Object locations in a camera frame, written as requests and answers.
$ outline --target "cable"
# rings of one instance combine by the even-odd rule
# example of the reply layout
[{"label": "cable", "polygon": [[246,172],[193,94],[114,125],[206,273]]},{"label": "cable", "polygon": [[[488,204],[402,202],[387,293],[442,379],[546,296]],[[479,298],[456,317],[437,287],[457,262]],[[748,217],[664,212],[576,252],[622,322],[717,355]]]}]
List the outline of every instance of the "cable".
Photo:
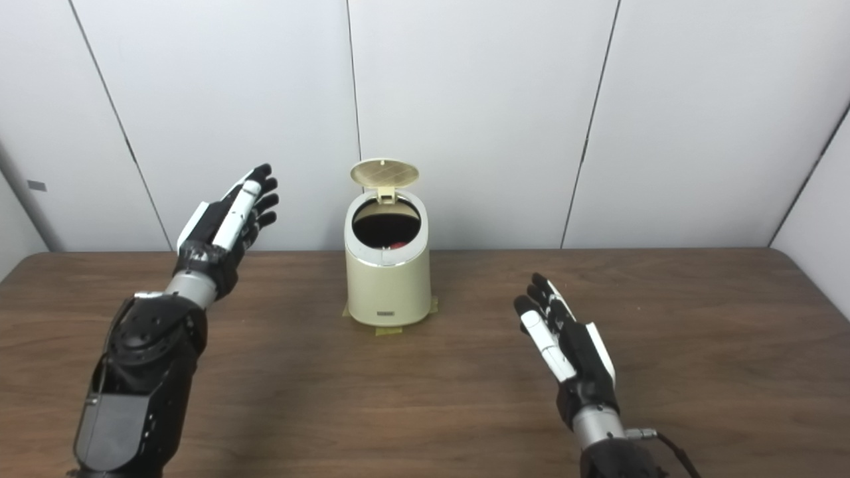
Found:
[{"label": "cable", "polygon": [[659,431],[655,432],[655,437],[661,440],[662,443],[667,445],[673,451],[673,454],[676,455],[676,458],[679,459],[679,463],[681,463],[688,471],[688,475],[690,475],[691,478],[701,478],[700,472],[696,470],[694,464],[691,463],[690,458],[688,458],[688,454],[682,448],[677,447],[676,443],[673,443],[671,439],[667,438]]}]

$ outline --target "trash can lid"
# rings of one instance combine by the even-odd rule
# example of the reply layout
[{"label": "trash can lid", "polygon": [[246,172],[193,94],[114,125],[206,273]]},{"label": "trash can lid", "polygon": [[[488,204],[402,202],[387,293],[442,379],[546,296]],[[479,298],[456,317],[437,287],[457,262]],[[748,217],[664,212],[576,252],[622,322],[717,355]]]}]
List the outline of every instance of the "trash can lid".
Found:
[{"label": "trash can lid", "polygon": [[398,159],[376,157],[355,164],[351,179],[367,188],[403,188],[419,179],[419,170]]}]

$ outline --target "white finger segment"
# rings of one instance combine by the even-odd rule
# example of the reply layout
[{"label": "white finger segment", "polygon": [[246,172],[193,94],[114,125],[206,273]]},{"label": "white finger segment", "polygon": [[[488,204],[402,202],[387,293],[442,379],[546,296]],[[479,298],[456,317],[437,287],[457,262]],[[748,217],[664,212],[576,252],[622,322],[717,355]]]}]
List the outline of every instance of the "white finger segment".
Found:
[{"label": "white finger segment", "polygon": [[543,360],[549,366],[549,370],[555,375],[558,382],[564,382],[575,376],[575,367],[567,360],[564,353],[558,347],[558,339],[549,331],[543,317],[534,311],[529,310],[519,317],[528,331],[531,339],[534,340],[537,349],[540,351]]}]

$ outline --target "black fingertip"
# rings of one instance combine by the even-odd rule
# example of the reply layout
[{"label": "black fingertip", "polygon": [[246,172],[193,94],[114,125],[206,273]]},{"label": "black fingertip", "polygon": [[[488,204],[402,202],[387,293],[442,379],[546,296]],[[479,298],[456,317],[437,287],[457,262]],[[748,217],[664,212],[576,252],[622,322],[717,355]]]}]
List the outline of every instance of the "black fingertip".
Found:
[{"label": "black fingertip", "polygon": [[546,295],[534,284],[529,285],[528,288],[525,289],[525,293],[534,299],[537,304],[540,304],[541,307],[546,307],[549,304],[549,300],[546,298]]},{"label": "black fingertip", "polygon": [[268,178],[265,182],[263,182],[263,188],[260,190],[260,195],[274,191],[275,189],[277,189],[277,179]]},{"label": "black fingertip", "polygon": [[254,181],[258,182],[259,184],[262,184],[265,182],[266,177],[269,174],[271,174],[271,166],[266,163],[262,166],[257,166],[256,168],[252,169],[251,172],[248,174],[248,177],[245,178],[245,180]]},{"label": "black fingertip", "polygon": [[531,276],[531,282],[536,285],[537,288],[539,288],[545,295],[550,295],[554,293],[552,288],[549,287],[549,280],[536,272],[533,276]]},{"label": "black fingertip", "polygon": [[260,229],[263,229],[265,226],[274,223],[277,220],[277,213],[265,213],[259,218],[257,218],[257,225]]},{"label": "black fingertip", "polygon": [[257,201],[257,204],[254,204],[254,209],[256,209],[258,213],[262,214],[266,209],[271,208],[280,201],[281,199],[276,194],[269,194],[268,196],[263,197],[263,199]]},{"label": "black fingertip", "polygon": [[533,300],[529,299],[527,295],[520,295],[516,299],[513,300],[513,308],[517,311],[518,315],[523,315],[525,312],[531,312],[532,310],[539,310],[537,308],[537,304],[534,303]]}]

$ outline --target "lid hinge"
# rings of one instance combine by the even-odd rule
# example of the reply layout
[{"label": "lid hinge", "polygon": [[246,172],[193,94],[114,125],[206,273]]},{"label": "lid hinge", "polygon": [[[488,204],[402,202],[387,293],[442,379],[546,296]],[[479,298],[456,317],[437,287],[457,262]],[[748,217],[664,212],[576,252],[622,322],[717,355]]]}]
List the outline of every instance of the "lid hinge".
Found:
[{"label": "lid hinge", "polygon": [[378,204],[395,204],[395,188],[379,187],[377,188],[377,203]]}]

